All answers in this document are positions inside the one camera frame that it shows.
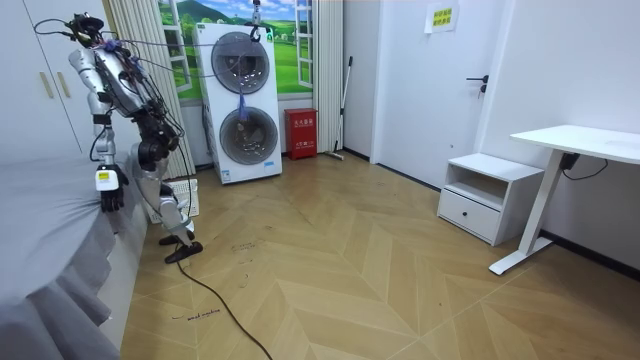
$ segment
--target curtain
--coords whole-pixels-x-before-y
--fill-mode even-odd
[[[109,5],[118,35],[121,39],[166,44],[157,1],[109,0]],[[169,53],[166,47],[145,44],[136,44],[136,46],[137,48],[130,46],[128,46],[128,48],[132,48],[134,53],[139,51],[140,58],[160,64],[166,68],[171,68]],[[150,63],[142,62],[141,64],[158,85],[171,115],[173,115],[180,126],[184,128],[173,72]],[[173,151],[169,156],[169,166],[165,178],[171,179],[195,173],[189,140],[186,136],[181,139],[180,147],[184,152],[185,159],[182,159],[180,150]]]
[[[313,2],[313,106],[318,110],[318,152],[333,151],[343,89],[343,2]]]

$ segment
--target round glass door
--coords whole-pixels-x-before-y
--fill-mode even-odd
[[[220,84],[236,94],[254,93],[269,78],[269,57],[262,44],[235,31],[223,35],[211,52],[211,66]]]
[[[231,160],[243,165],[265,161],[278,144],[278,128],[264,111],[247,107],[247,118],[231,112],[220,126],[220,145]]]

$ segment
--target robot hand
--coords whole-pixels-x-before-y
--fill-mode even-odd
[[[117,164],[98,166],[96,185],[100,191],[103,212],[118,211],[124,207],[123,186],[129,185],[129,179]]]

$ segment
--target white wardrobe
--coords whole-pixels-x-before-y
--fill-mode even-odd
[[[36,35],[33,25],[88,12],[105,20],[101,0],[3,0],[4,73],[0,97],[0,164],[34,159],[86,155],[93,142],[88,89],[68,61],[80,44],[62,35]],[[41,32],[68,30],[49,22]],[[138,129],[116,112],[112,115],[118,152],[139,141]]]

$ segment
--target washer dryer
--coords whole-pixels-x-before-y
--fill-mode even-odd
[[[208,145],[223,184],[282,173],[273,43],[260,28],[196,24],[194,42]],[[240,94],[246,112],[240,114]]]

